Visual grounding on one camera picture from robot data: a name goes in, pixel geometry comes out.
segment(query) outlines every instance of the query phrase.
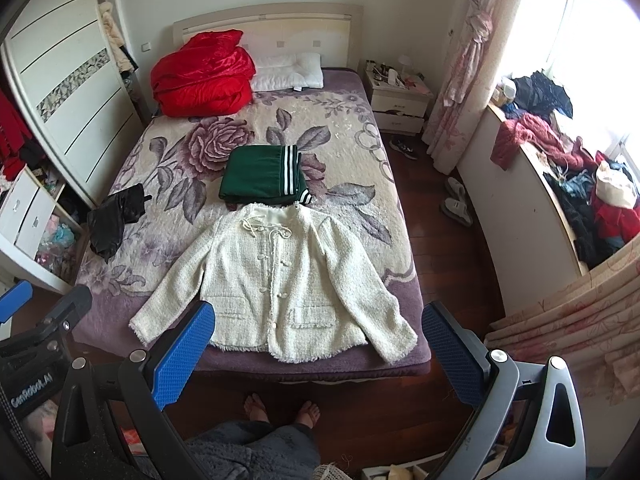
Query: white pillow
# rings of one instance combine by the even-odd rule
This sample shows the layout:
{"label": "white pillow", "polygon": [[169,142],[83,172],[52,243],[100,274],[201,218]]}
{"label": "white pillow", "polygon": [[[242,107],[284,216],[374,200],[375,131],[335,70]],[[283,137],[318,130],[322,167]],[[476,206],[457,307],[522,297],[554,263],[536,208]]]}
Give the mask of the white pillow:
{"label": "white pillow", "polygon": [[268,92],[290,88],[322,88],[320,54],[283,54],[254,58],[255,75],[251,79],[251,90]]}

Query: green pants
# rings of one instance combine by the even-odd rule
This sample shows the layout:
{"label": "green pants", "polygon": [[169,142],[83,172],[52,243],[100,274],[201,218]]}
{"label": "green pants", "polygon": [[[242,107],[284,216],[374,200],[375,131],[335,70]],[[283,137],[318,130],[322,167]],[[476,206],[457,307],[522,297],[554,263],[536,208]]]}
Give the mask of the green pants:
{"label": "green pants", "polygon": [[219,197],[235,204],[308,204],[300,158],[297,146],[238,146],[229,155]]}

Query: mattress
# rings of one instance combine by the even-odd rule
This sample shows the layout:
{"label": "mattress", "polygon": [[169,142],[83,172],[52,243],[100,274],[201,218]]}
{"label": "mattress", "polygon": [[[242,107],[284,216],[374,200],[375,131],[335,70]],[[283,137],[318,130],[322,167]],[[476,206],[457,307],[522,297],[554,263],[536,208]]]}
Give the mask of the mattress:
{"label": "mattress", "polygon": [[422,297],[393,174],[364,88],[354,72],[324,70],[324,88],[256,92],[232,116],[156,117],[127,157],[111,192],[142,183],[146,214],[125,227],[118,253],[104,262],[88,248],[78,273],[94,298],[73,331],[76,341],[120,356],[142,344],[128,327],[172,263],[228,206],[218,198],[228,154],[244,144],[296,144],[314,196],[361,240],[402,316],[418,334],[404,359],[385,363],[370,345],[329,359],[286,364],[266,352],[207,347],[198,370],[279,381],[417,375],[429,370]]}

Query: jacket pocket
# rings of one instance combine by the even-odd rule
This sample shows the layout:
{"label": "jacket pocket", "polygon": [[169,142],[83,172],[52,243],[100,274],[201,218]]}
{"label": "jacket pocket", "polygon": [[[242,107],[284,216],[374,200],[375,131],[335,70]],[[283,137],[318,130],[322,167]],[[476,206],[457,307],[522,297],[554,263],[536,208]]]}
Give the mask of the jacket pocket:
{"label": "jacket pocket", "polygon": [[241,296],[209,296],[202,298],[213,306],[213,312],[220,317],[241,319],[246,314],[246,298]]}
{"label": "jacket pocket", "polygon": [[327,328],[335,323],[332,306],[297,306],[289,314],[289,324],[294,328]]}

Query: drawer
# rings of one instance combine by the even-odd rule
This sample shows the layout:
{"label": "drawer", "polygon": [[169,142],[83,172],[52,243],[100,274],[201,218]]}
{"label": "drawer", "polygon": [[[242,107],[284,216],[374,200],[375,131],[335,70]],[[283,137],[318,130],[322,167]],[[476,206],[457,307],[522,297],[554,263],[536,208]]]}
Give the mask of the drawer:
{"label": "drawer", "polygon": [[405,115],[422,117],[427,111],[427,101],[375,91],[371,97],[371,108],[374,112],[395,111]]}
{"label": "drawer", "polygon": [[23,171],[18,175],[14,186],[4,199],[0,209],[0,234],[10,243],[15,242],[22,220],[39,187],[29,174]]}
{"label": "drawer", "polygon": [[15,245],[30,258],[34,258],[38,251],[44,228],[55,205],[51,195],[41,187],[24,217]]}
{"label": "drawer", "polygon": [[379,130],[394,130],[396,132],[407,132],[419,134],[424,124],[421,117],[409,117],[395,114],[382,114],[373,112]]}

